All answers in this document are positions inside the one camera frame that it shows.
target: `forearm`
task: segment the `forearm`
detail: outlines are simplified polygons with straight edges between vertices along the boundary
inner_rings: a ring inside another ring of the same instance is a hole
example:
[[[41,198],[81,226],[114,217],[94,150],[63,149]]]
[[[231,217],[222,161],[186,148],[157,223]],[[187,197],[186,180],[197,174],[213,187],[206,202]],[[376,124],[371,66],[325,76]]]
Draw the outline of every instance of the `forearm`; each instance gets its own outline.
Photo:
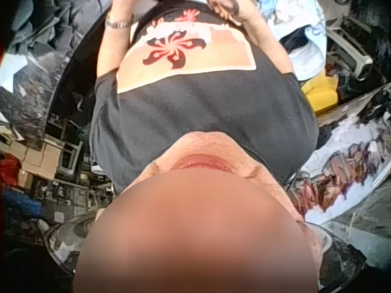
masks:
[[[110,20],[130,20],[135,3],[136,1],[132,0],[113,0]],[[130,46],[130,29],[130,27],[124,29],[105,28],[98,55],[98,77],[120,66]]]
[[[268,24],[260,13],[254,13],[243,26],[250,39],[269,57],[281,73],[293,72],[288,53],[273,36]]]

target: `wristwatch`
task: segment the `wristwatch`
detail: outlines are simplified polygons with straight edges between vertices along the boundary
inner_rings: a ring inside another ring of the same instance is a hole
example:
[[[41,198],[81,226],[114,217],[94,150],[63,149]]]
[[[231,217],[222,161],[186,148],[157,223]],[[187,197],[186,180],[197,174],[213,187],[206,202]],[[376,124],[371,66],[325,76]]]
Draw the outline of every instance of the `wristwatch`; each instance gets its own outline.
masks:
[[[133,24],[133,18],[134,16],[130,18],[130,20],[125,21],[111,21],[110,20],[110,12],[106,15],[106,21],[105,26],[110,27],[111,29],[127,29],[128,27],[131,27]]]

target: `person's left arm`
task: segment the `person's left arm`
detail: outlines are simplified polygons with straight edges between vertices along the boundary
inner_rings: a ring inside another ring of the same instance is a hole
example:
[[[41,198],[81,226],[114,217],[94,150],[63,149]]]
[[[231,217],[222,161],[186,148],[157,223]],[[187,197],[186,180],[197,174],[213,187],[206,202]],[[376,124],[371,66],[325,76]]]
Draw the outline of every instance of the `person's left arm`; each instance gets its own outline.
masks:
[[[110,22],[130,21],[132,12],[139,0],[113,0],[109,12]],[[113,28],[106,26],[101,42],[97,77],[118,68],[130,46],[131,26]]]

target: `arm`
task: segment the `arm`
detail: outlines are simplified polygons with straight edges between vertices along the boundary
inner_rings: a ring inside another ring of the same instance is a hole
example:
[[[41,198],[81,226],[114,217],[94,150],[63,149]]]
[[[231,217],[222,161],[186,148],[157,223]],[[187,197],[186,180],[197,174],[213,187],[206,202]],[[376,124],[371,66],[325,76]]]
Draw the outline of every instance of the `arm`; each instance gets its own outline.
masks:
[[[286,50],[273,36],[252,0],[208,0],[208,5],[222,18],[242,24],[250,39],[269,57],[281,73],[293,72]]]
[[[138,0],[113,0],[109,12],[110,21],[129,21],[137,2]],[[98,55],[97,77],[118,68],[129,46],[130,26],[124,29],[106,26]]]

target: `red object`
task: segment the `red object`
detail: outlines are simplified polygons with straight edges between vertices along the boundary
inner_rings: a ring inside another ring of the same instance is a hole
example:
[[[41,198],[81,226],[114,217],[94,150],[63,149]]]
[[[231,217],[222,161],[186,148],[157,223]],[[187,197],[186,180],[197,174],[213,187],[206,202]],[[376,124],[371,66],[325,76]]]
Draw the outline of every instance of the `red object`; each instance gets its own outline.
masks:
[[[19,160],[11,154],[5,154],[5,158],[0,161],[0,183],[17,186],[19,169]]]

